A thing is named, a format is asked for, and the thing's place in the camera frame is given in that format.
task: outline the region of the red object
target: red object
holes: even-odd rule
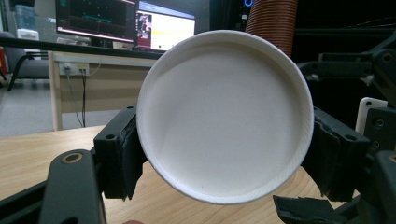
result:
[[[4,53],[4,49],[1,48],[0,48],[0,70],[4,75],[7,74],[6,54]]]

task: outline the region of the blue light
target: blue light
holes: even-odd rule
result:
[[[245,0],[245,7],[251,7],[253,5],[253,0]]]

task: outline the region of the electrical socket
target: electrical socket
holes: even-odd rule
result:
[[[90,74],[90,65],[88,63],[62,63],[59,62],[59,74],[66,75],[66,68],[69,68],[70,76],[88,76]]]

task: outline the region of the light wood tabletop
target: light wood tabletop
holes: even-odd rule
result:
[[[0,200],[47,179],[50,162],[63,152],[91,149],[103,128],[0,138]],[[272,195],[321,198],[314,181],[300,168],[283,186],[257,201],[201,203],[171,188],[146,162],[131,201],[105,199],[106,217],[108,223],[282,223]]]

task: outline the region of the white paper cup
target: white paper cup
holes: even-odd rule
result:
[[[150,69],[137,103],[142,147],[173,188],[246,203],[297,170],[314,123],[309,89],[271,43],[236,31],[195,35]]]

